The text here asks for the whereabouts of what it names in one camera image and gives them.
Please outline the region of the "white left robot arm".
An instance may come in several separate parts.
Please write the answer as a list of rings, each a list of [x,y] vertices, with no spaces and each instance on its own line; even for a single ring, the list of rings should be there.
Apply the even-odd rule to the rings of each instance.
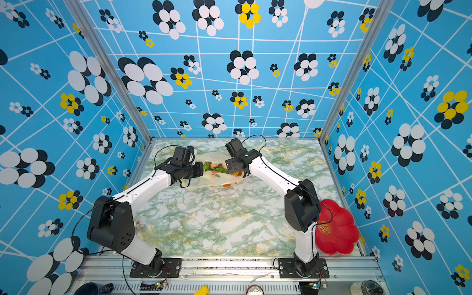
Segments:
[[[162,252],[136,233],[133,215],[160,191],[183,179],[203,175],[202,162],[185,165],[162,163],[131,188],[100,197],[94,203],[87,238],[132,260],[135,270],[145,276],[160,275],[164,269]]]

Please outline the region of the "translucent printed plastic bag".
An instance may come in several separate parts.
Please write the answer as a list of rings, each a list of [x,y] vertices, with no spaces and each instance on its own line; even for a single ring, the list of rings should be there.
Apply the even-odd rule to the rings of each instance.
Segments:
[[[195,190],[206,187],[225,188],[241,183],[244,180],[243,172],[225,174],[211,170],[213,167],[217,166],[227,168],[225,163],[227,159],[230,159],[230,155],[227,151],[207,152],[196,155],[196,161],[202,162],[204,165],[204,174],[199,178],[191,179],[190,185],[187,189]]]

